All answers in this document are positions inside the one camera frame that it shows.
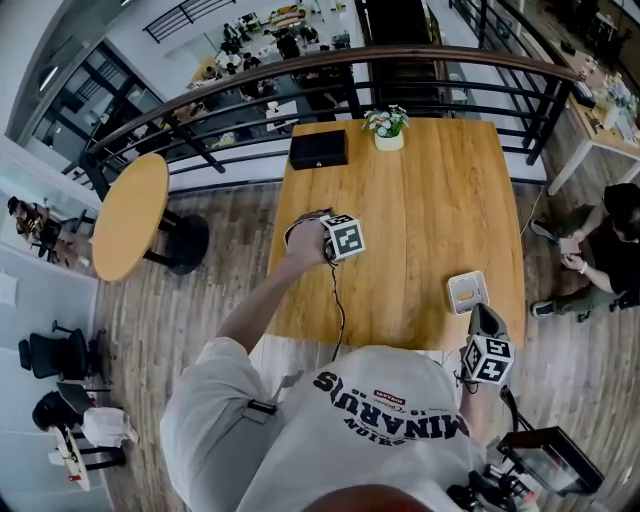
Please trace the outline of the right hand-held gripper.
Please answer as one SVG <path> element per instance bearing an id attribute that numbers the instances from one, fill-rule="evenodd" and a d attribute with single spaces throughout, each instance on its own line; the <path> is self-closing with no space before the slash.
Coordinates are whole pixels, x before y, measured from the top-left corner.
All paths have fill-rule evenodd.
<path id="1" fill-rule="evenodd" d="M 471 311 L 462 376 L 472 383 L 500 385 L 515 359 L 515 347 L 501 317 L 485 304 Z"/>

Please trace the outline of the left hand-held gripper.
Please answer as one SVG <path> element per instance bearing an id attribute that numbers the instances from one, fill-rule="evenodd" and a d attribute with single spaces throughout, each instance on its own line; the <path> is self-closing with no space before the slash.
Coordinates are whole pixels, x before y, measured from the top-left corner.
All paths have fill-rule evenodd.
<path id="1" fill-rule="evenodd" d="M 323 250 L 328 263 L 337 263 L 366 250 L 359 220 L 348 215 L 323 214 Z"/>

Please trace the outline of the person's left hand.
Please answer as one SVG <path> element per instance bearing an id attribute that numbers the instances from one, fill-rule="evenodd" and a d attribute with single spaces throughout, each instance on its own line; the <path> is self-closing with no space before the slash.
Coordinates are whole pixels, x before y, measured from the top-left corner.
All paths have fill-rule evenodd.
<path id="1" fill-rule="evenodd" d="M 325 226 L 319 219 L 305 219 L 289 231 L 286 264 L 300 272 L 326 262 Z"/>

